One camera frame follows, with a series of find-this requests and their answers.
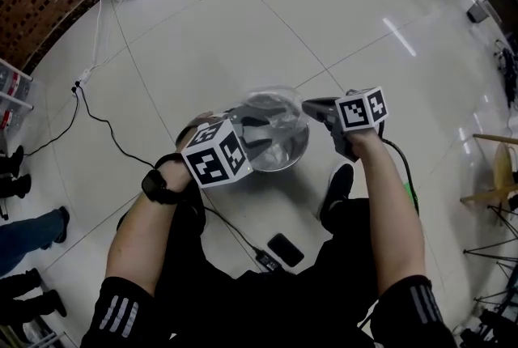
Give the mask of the person's left hand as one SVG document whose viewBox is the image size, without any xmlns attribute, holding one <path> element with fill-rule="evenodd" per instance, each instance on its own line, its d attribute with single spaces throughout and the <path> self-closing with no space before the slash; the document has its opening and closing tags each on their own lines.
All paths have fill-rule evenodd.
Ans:
<svg viewBox="0 0 518 348">
<path fill-rule="evenodd" d="M 192 119 L 191 122 L 188 123 L 187 126 L 184 127 L 183 130 L 177 136 L 175 141 L 176 151 L 179 152 L 185 148 L 185 146 L 189 143 L 190 139 L 197 132 L 197 128 L 200 125 L 213 125 L 218 120 L 219 118 L 215 117 L 211 111 L 204 112 Z"/>
</svg>

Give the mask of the black power adapter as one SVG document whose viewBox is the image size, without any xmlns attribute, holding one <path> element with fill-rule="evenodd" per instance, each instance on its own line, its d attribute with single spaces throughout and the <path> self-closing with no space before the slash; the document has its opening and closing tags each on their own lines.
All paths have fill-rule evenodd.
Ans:
<svg viewBox="0 0 518 348">
<path fill-rule="evenodd" d="M 271 255 L 269 255 L 265 250 L 260 248 L 255 248 L 255 259 L 259 262 L 259 264 L 266 268 L 270 273 L 280 273 L 284 271 L 282 265 L 276 261 Z"/>
</svg>

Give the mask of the small grey floor box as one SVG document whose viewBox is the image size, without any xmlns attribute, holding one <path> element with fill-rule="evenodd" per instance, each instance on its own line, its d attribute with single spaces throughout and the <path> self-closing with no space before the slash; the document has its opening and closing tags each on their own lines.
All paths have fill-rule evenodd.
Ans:
<svg viewBox="0 0 518 348">
<path fill-rule="evenodd" d="M 490 16 L 486 0 L 473 0 L 472 6 L 466 11 L 472 23 L 481 23 Z"/>
</svg>

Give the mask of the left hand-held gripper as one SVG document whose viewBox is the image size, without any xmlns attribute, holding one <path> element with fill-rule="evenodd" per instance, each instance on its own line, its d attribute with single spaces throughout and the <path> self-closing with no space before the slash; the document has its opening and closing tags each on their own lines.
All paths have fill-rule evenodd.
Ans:
<svg viewBox="0 0 518 348">
<path fill-rule="evenodd" d="M 264 151 L 271 146 L 270 118 L 284 114 L 285 108 L 242 106 L 242 142 L 248 150 Z M 253 172 L 231 121 L 223 114 L 213 125 L 200 125 L 181 151 L 192 177 L 202 189 L 235 183 Z"/>
</svg>

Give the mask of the black tripod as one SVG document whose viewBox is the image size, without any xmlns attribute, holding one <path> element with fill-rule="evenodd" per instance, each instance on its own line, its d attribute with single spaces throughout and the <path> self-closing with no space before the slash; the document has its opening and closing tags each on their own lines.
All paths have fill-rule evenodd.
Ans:
<svg viewBox="0 0 518 348">
<path fill-rule="evenodd" d="M 496 266 L 504 273 L 507 281 L 501 291 L 489 295 L 479 295 L 473 298 L 477 305 L 484 308 L 493 308 L 498 314 L 503 314 L 508 308 L 517 310 L 518 317 L 518 256 L 506 256 L 502 254 L 503 248 L 508 244 L 518 246 L 518 227 L 515 227 L 509 220 L 508 215 L 518 218 L 518 213 L 506 210 L 501 204 L 498 206 L 488 204 L 488 210 L 496 217 L 511 236 L 508 239 L 500 240 L 492 244 L 476 248 L 465 248 L 462 253 L 467 257 L 479 257 L 493 261 Z"/>
</svg>

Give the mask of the person's left forearm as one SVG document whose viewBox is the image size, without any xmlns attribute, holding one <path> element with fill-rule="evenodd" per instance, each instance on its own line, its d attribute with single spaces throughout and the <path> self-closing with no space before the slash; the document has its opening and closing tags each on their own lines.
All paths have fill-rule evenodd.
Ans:
<svg viewBox="0 0 518 348">
<path fill-rule="evenodd" d="M 167 188 L 182 192 L 192 180 L 185 162 L 169 161 L 159 171 Z M 106 278 L 123 278 L 155 294 L 165 260 L 168 235 L 176 205 L 150 201 L 142 191 L 130 207 L 111 243 Z"/>
</svg>

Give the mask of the person's right forearm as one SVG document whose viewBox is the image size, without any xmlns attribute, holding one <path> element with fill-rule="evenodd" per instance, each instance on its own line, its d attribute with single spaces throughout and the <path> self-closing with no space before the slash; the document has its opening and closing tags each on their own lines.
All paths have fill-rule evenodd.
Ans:
<svg viewBox="0 0 518 348">
<path fill-rule="evenodd" d="M 426 274 L 422 225 L 397 167 L 375 130 L 351 131 L 347 138 L 363 165 L 372 251 L 382 294 L 403 278 Z"/>
</svg>

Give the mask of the person's right black shoe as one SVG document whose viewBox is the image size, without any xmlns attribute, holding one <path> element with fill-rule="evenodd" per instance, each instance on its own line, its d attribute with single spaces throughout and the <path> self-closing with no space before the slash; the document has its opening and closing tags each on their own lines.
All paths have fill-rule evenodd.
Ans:
<svg viewBox="0 0 518 348">
<path fill-rule="evenodd" d="M 322 222 L 332 207 L 348 199 L 354 183 L 354 169 L 349 163 L 341 163 L 329 177 L 325 198 L 318 211 L 317 217 Z"/>
</svg>

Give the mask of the white power strip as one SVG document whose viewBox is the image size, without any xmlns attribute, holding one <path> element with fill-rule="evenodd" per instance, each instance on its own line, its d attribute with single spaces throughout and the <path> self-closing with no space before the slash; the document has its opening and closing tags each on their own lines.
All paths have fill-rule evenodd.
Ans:
<svg viewBox="0 0 518 348">
<path fill-rule="evenodd" d="M 86 68 L 84 72 L 82 72 L 77 80 L 77 84 L 82 86 L 85 85 L 88 79 L 91 77 L 92 72 L 96 69 L 96 66 L 91 66 Z"/>
</svg>

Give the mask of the person's black trousers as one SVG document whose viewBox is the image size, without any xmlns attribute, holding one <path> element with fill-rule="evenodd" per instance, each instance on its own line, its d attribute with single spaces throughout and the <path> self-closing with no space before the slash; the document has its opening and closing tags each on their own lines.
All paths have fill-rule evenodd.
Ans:
<svg viewBox="0 0 518 348">
<path fill-rule="evenodd" d="M 256 273 L 251 270 L 234 279 L 212 265 L 202 249 L 201 235 L 206 224 L 199 189 L 189 185 L 187 200 L 177 208 L 168 235 L 159 285 L 169 287 L 174 282 L 194 286 L 197 282 L 213 282 L 221 287 L 245 286 L 280 287 L 282 282 L 301 284 L 359 282 L 376 286 L 373 260 L 369 201 L 349 198 L 349 188 L 330 186 L 319 213 L 323 228 L 333 237 L 321 246 L 315 263 L 298 274 Z"/>
</svg>

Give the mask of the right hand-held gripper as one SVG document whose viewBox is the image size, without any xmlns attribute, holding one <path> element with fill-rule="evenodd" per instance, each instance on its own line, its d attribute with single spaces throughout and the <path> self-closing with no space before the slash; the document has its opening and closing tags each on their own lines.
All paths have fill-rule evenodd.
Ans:
<svg viewBox="0 0 518 348">
<path fill-rule="evenodd" d="M 375 129 L 389 115 L 382 87 L 350 90 L 342 98 L 321 97 L 306 100 L 303 111 L 329 127 L 335 151 L 351 162 L 358 157 L 346 134 L 351 131 Z"/>
</svg>

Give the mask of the black smartwatch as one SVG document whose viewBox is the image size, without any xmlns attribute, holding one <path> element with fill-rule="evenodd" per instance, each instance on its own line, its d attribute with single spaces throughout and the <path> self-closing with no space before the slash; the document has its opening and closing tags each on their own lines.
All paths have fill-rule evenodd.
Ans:
<svg viewBox="0 0 518 348">
<path fill-rule="evenodd" d="M 161 205 L 176 205 L 184 199 L 182 192 L 174 192 L 167 188 L 167 181 L 161 175 L 159 168 L 166 162 L 183 162 L 181 153 L 175 152 L 161 157 L 155 166 L 146 174 L 142 180 L 142 191 L 152 202 Z"/>
</svg>

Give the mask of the clear water jug red label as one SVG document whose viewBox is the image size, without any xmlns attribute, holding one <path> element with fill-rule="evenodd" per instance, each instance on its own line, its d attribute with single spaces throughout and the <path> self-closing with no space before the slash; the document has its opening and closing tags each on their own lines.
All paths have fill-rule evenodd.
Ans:
<svg viewBox="0 0 518 348">
<path fill-rule="evenodd" d="M 17 100 L 26 101 L 31 90 L 32 79 L 0 64 L 0 92 Z"/>
<path fill-rule="evenodd" d="M 27 109 L 19 104 L 0 104 L 0 131 L 16 133 L 27 113 Z"/>
</svg>

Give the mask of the wooden chair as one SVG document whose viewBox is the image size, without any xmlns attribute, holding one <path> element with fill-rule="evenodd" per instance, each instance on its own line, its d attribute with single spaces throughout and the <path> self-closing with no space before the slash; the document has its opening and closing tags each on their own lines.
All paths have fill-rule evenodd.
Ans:
<svg viewBox="0 0 518 348">
<path fill-rule="evenodd" d="M 498 200 L 505 206 L 509 204 L 508 196 L 518 192 L 518 181 L 513 176 L 510 146 L 518 146 L 518 138 L 510 138 L 492 134 L 473 134 L 473 138 L 497 142 L 498 146 L 493 161 L 493 188 L 487 191 L 460 198 L 460 202 L 468 205 L 471 202 L 494 202 Z"/>
</svg>

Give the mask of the person's black striped shirt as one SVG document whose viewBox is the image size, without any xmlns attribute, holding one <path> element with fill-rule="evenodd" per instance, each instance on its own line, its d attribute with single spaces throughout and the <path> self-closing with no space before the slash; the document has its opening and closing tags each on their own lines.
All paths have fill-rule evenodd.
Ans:
<svg viewBox="0 0 518 348">
<path fill-rule="evenodd" d="M 430 280 L 379 294 L 372 256 L 347 273 L 323 247 L 299 274 L 230 278 L 210 263 L 154 295 L 106 278 L 81 348 L 457 348 Z"/>
</svg>

